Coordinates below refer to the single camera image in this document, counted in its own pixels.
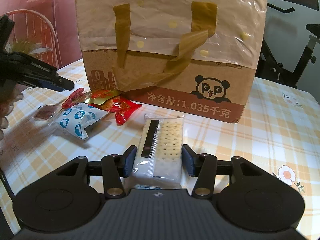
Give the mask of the person's left hand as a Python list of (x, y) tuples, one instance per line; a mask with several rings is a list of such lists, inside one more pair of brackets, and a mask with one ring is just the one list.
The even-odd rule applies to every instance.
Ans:
[(1, 87), (1, 117), (0, 117), (0, 139), (3, 140), (3, 130), (9, 126), (7, 116), (11, 114), (14, 109), (14, 103), (23, 99), (22, 86), (15, 85), (8, 88)]

